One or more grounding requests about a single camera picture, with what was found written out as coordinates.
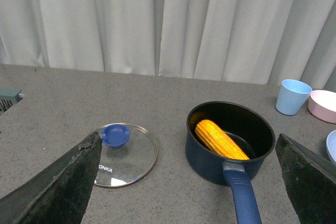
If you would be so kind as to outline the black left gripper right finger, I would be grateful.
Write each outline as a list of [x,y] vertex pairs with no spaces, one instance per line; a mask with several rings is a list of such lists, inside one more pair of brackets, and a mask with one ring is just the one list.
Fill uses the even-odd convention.
[[282,133],[275,150],[299,221],[335,223],[335,166]]

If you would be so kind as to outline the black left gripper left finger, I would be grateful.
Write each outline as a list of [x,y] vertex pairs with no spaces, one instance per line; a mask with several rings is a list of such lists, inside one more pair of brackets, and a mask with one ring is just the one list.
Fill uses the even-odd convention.
[[89,134],[1,199],[1,223],[81,223],[98,172],[102,139]]

